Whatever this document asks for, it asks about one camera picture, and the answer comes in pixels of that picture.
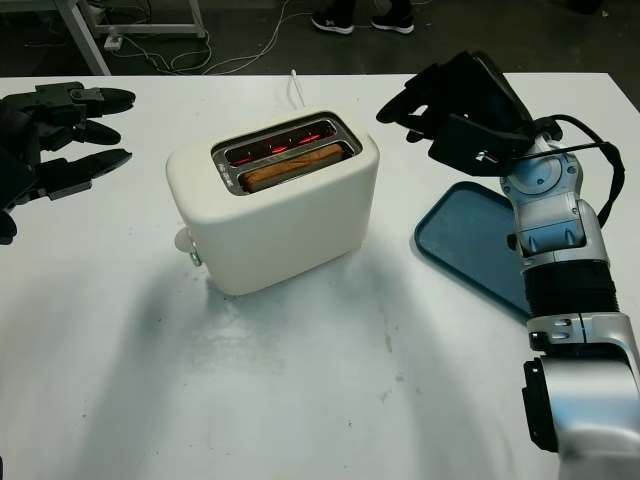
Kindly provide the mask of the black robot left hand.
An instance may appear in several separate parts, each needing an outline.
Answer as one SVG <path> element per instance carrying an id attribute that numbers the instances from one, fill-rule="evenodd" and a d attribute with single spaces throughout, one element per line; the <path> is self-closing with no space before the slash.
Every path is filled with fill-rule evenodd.
<path id="1" fill-rule="evenodd" d="M 1 99 L 1 243 L 18 230 L 12 210 L 47 197 L 58 200 L 86 191 L 93 180 L 132 157 L 117 144 L 121 135 L 96 120 L 131 110 L 136 95 L 117 88 L 86 88 L 80 82 L 37 85 L 32 92 Z M 56 152 L 72 142 L 102 145 L 104 151 L 68 161 L 44 162 L 43 151 Z"/>

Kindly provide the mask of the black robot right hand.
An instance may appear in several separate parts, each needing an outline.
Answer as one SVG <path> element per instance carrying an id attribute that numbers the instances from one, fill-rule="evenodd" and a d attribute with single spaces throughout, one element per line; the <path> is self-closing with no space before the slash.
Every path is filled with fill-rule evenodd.
<path id="1" fill-rule="evenodd" d="M 463 51 L 432 64 L 405 84 L 376 115 L 408 130 L 407 141 L 434 140 L 456 115 L 494 131 L 513 133 L 531 114 L 491 58 Z"/>

